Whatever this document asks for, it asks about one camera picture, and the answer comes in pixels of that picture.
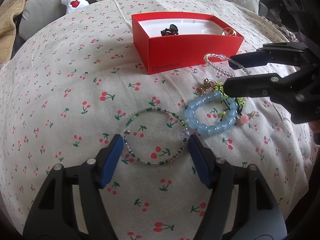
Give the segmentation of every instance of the gray pillow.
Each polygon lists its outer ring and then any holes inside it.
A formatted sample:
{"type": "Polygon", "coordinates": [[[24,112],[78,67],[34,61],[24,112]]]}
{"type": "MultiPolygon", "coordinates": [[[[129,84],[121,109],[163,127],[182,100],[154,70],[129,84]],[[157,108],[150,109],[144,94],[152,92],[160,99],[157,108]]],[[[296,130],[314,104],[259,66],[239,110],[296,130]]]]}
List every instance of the gray pillow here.
{"type": "Polygon", "coordinates": [[[35,33],[66,14],[61,0],[26,0],[19,26],[19,36],[25,41],[35,33]]]}

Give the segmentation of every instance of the gold ring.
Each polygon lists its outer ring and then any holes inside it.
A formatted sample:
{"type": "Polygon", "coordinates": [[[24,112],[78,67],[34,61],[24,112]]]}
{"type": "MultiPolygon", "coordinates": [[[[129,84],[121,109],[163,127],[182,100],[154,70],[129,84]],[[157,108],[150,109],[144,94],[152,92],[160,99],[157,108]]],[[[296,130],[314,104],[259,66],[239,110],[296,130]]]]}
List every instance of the gold ring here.
{"type": "Polygon", "coordinates": [[[227,27],[223,29],[222,35],[224,36],[237,36],[237,33],[234,29],[227,27]]]}

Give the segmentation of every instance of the red cherry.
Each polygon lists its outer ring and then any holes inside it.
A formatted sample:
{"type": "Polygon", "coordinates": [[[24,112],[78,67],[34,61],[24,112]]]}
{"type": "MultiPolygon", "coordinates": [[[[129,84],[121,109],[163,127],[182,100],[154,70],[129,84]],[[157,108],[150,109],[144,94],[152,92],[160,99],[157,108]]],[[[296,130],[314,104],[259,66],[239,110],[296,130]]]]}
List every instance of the red cherry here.
{"type": "Polygon", "coordinates": [[[160,228],[162,227],[163,223],[162,222],[156,222],[155,227],[160,228]]]}
{"type": "Polygon", "coordinates": [[[159,233],[159,232],[161,232],[161,231],[162,231],[162,228],[154,228],[154,229],[153,229],[153,231],[155,231],[155,232],[158,232],[158,233],[159,233]]]}

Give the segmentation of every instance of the bed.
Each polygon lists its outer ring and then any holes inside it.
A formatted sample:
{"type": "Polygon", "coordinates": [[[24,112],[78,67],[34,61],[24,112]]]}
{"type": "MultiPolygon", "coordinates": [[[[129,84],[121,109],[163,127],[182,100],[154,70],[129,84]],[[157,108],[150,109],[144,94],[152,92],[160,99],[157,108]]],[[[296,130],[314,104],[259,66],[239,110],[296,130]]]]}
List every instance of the bed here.
{"type": "MultiPolygon", "coordinates": [[[[183,117],[205,78],[224,81],[206,65],[146,74],[132,42],[131,15],[164,10],[219,17],[245,37],[238,53],[287,41],[259,16],[222,0],[107,0],[47,25],[0,70],[0,191],[20,233],[54,164],[74,166],[95,156],[144,108],[159,106],[183,117]]],[[[227,63],[219,65],[231,71],[227,63]]],[[[252,74],[294,71],[268,64],[252,74]]],[[[213,107],[200,109],[199,120],[215,122],[213,107]]],[[[244,111],[256,112],[247,125],[201,141],[232,165],[256,164],[287,218],[308,191],[318,146],[307,124],[292,124],[289,113],[268,98],[246,98],[244,111]]],[[[168,116],[147,113],[132,123],[128,141],[143,159],[156,155],[161,161],[179,149],[180,130],[168,116]]],[[[211,192],[200,183],[187,150],[159,167],[132,161],[127,153],[124,148],[112,182],[101,191],[119,239],[192,239],[211,192]]],[[[86,232],[74,191],[77,222],[86,232]]],[[[226,232],[236,195],[235,187],[226,232]]]]}

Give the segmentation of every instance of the red heart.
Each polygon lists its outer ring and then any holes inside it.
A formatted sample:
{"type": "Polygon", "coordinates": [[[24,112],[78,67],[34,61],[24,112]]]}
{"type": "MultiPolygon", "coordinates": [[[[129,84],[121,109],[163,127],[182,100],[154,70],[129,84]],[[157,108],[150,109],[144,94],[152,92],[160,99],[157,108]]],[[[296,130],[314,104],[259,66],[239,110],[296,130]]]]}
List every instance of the red heart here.
{"type": "Polygon", "coordinates": [[[75,1],[72,1],[70,4],[72,5],[72,7],[78,7],[78,5],[79,5],[79,1],[78,0],[75,0],[75,1]]]}

